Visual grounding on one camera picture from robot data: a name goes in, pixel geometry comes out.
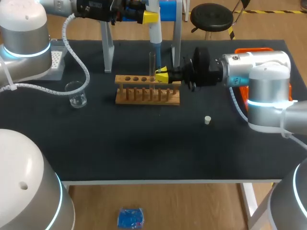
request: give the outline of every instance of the small glass beaker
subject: small glass beaker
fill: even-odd
[[[65,91],[69,92],[69,91],[76,90],[76,89],[80,88],[82,85],[83,85],[83,83],[80,82],[80,81],[69,82],[65,86]],[[87,103],[87,99],[86,99],[84,90],[82,90],[81,92],[78,92],[76,94],[70,95],[69,100],[71,102],[72,107],[74,107],[76,109],[82,108]]]

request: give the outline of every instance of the wooden floor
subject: wooden floor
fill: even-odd
[[[215,2],[233,9],[236,0],[191,0],[191,8]],[[299,0],[251,0],[248,10],[301,10]],[[61,38],[64,18],[49,16],[51,38]],[[306,14],[243,14],[234,26],[237,39],[284,39],[307,82]],[[191,33],[183,23],[183,40],[203,40],[204,32]],[[163,23],[163,39],[172,38],[173,23]],[[112,26],[113,39],[148,40],[148,27],[136,23]],[[69,39],[100,40],[99,23],[77,19],[68,29]],[[214,33],[213,40],[229,40],[227,31]],[[254,184],[261,202],[270,184]],[[121,207],[142,207],[145,230],[243,230],[246,217],[236,184],[168,184],[76,186],[70,194],[75,203],[76,230],[114,230]]]

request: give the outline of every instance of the yellow black tape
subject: yellow black tape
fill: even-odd
[[[243,13],[307,13],[307,11],[243,11]]]
[[[228,33],[229,33],[229,36],[230,36],[230,40],[236,39],[236,36],[235,36],[235,33],[234,33],[232,26],[228,29]]]

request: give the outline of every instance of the wooden test tube rack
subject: wooden test tube rack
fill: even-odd
[[[116,104],[180,105],[180,81],[167,84],[151,81],[149,76],[116,75],[115,84],[119,85]],[[136,85],[147,85],[149,89],[137,88]],[[168,85],[172,89],[162,90],[159,88],[160,85]]]

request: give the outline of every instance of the black tablecloth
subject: black tablecloth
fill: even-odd
[[[87,106],[30,89],[0,94],[0,128],[27,135],[64,181],[282,179],[306,156],[292,140],[251,130],[222,84],[190,92],[180,88],[180,106],[116,105],[115,74],[148,73],[148,41],[115,41],[113,72],[104,74],[100,41],[71,41],[91,74]],[[287,52],[284,41],[183,41],[182,56],[207,46],[213,58],[236,48],[268,46]],[[84,73],[68,54],[62,81],[37,82],[63,90]],[[293,98],[307,91],[292,61]],[[162,62],[171,65],[170,41]],[[204,117],[211,116],[206,126]]]

